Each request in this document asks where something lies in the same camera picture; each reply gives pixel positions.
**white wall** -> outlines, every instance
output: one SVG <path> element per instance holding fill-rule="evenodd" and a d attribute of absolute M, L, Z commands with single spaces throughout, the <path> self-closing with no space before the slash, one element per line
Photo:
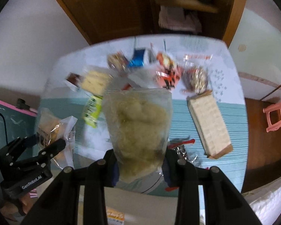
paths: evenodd
<path fill-rule="evenodd" d="M 246 1 L 229 51 L 239 72 L 270 81 L 271 87 L 247 82 L 245 97 L 260 99 L 260 92 L 266 95 L 281 84 L 281 11 L 273 0 Z"/>
<path fill-rule="evenodd" d="M 39 96 L 54 62 L 86 46 L 56 0 L 9 0 L 0 13 L 0 92 Z"/>

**patterned tablecloth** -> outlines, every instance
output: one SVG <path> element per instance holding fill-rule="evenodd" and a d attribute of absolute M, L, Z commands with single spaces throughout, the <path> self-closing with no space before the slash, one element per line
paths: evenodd
<path fill-rule="evenodd" d="M 220 40 L 186 35 L 138 36 L 103 42 L 73 52 L 60 58 L 54 65 L 42 95 L 40 108 L 49 108 L 59 118 L 70 115 L 78 118 L 75 153 L 83 155 L 85 146 L 83 147 L 81 143 L 84 122 L 81 119 L 81 113 L 87 101 L 87 95 L 84 92 L 73 92 L 66 87 L 65 77 L 70 72 L 83 73 L 85 65 L 88 64 L 107 67 L 106 56 L 110 53 L 122 51 L 127 58 L 132 58 L 134 48 L 150 48 L 151 43 L 155 48 L 167 51 L 172 55 L 175 55 L 176 52 L 213 55 L 209 68 L 210 85 L 227 126 L 234 150 L 218 160 L 206 158 L 187 108 L 186 96 L 180 93 L 180 89 L 184 88 L 181 81 L 172 91 L 173 118 L 169 139 L 194 138 L 196 140 L 194 145 L 186 145 L 186 151 L 189 155 L 197 155 L 203 168 L 210 166 L 221 168 L 235 187 L 241 191 L 247 164 L 247 114 L 243 91 L 233 59 L 225 43 Z M 166 183 L 158 172 L 129 185 L 120 183 L 118 187 L 158 196 L 178 195 L 177 190 L 170 192 L 165 190 Z"/>

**plastic stool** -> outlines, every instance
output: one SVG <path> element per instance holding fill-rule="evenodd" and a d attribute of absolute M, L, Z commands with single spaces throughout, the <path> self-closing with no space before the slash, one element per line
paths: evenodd
<path fill-rule="evenodd" d="M 266 131 L 276 131 L 277 129 L 279 129 L 281 127 L 281 120 L 271 124 L 271 120 L 270 120 L 270 112 L 272 111 L 276 111 L 276 110 L 280 110 L 280 115 L 281 115 L 281 102 L 277 103 L 277 104 L 273 104 L 268 106 L 267 108 L 263 109 L 263 112 L 266 114 L 266 119 L 268 121 L 268 128 L 266 128 Z"/>

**brown floor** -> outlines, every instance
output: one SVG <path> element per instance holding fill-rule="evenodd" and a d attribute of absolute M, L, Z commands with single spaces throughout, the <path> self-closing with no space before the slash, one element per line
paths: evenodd
<path fill-rule="evenodd" d="M 245 99 L 249 126 L 247 170 L 242 193 L 261 187 L 281 176 L 281 128 L 266 132 L 268 127 L 263 108 L 271 103 Z M 271 115 L 273 122 L 279 115 Z"/>

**cable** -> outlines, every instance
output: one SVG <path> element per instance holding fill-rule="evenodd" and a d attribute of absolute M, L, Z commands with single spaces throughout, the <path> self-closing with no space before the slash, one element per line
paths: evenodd
<path fill-rule="evenodd" d="M 5 118 L 3 117 L 3 115 L 0 113 L 0 116 L 3 119 L 4 122 L 4 130 L 5 130 L 5 140 L 6 140 L 6 145 L 8 145 L 8 141 L 7 141 L 7 131 L 6 131 L 6 122 L 5 122 Z"/>

